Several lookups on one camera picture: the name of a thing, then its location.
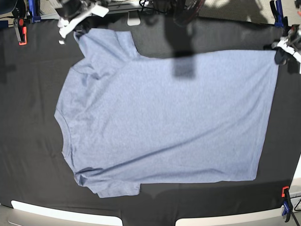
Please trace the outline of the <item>orange black clamp far left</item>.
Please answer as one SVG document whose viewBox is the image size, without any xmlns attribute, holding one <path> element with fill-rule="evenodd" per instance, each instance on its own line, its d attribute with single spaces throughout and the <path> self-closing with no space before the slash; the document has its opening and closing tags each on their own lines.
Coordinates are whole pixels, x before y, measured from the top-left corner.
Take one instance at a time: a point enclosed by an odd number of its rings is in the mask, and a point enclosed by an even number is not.
<svg viewBox="0 0 301 226">
<path fill-rule="evenodd" d="M 13 27 L 16 32 L 16 37 L 20 46 L 27 44 L 27 28 L 25 22 L 21 18 L 16 18 L 13 21 Z"/>
</svg>

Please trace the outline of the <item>blue clamp far right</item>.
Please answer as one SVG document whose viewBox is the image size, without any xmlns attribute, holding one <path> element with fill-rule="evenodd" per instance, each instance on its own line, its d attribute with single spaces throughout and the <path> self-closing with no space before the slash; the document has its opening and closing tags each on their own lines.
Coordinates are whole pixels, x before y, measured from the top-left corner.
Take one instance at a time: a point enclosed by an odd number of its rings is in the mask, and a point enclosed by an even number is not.
<svg viewBox="0 0 301 226">
<path fill-rule="evenodd" d="M 288 21 L 287 17 L 283 14 L 282 1 L 281 0 L 270 0 L 269 1 L 270 9 L 275 19 L 274 26 L 287 28 Z"/>
</svg>

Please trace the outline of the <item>blue clamp far left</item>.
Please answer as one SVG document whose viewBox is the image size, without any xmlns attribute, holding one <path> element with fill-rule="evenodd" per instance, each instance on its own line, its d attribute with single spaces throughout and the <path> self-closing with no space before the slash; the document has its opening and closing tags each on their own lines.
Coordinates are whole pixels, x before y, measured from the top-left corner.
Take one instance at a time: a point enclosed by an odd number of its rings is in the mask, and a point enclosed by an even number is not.
<svg viewBox="0 0 301 226">
<path fill-rule="evenodd" d="M 38 23 L 41 22 L 40 16 L 40 0 L 27 0 L 27 19 L 29 19 L 30 23 Z"/>
</svg>

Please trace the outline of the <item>black table cloth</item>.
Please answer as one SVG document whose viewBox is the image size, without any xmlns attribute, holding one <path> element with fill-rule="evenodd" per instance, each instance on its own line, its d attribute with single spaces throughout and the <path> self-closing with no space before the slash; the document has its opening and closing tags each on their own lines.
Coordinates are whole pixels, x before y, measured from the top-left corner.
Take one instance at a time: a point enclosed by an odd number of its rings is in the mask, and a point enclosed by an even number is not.
<svg viewBox="0 0 301 226">
<path fill-rule="evenodd" d="M 301 154 L 301 76 L 283 65 L 254 181 L 143 185 L 137 196 L 101 199 L 76 184 L 62 155 L 55 106 L 69 68 L 82 58 L 72 36 L 58 43 L 56 22 L 31 24 L 28 44 L 0 32 L 0 202 L 122 219 L 126 226 L 173 226 L 182 218 L 267 215 L 292 186 Z"/>
</svg>

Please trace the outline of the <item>blue orange clamp near right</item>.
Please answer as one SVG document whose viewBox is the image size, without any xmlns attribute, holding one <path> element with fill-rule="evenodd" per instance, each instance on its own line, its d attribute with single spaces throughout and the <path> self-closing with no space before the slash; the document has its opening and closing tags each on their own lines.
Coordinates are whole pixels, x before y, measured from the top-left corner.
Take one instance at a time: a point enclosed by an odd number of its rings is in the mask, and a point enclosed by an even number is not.
<svg viewBox="0 0 301 226">
<path fill-rule="evenodd" d="M 287 223 L 291 218 L 291 209 L 292 209 L 291 198 L 289 195 L 289 186 L 284 186 L 282 188 L 281 197 L 283 198 L 283 207 L 284 207 L 284 210 L 282 211 L 282 216 L 285 217 L 285 222 Z"/>
</svg>

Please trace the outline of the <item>blue grey t-shirt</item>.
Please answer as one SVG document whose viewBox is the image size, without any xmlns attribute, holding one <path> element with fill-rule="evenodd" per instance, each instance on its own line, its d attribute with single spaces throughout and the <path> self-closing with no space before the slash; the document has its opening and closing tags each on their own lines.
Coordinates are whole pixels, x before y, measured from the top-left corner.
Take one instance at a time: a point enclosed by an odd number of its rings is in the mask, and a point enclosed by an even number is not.
<svg viewBox="0 0 301 226">
<path fill-rule="evenodd" d="M 277 82 L 273 50 L 141 55 L 131 32 L 74 35 L 83 59 L 54 117 L 79 186 L 101 198 L 142 184 L 256 178 Z"/>
</svg>

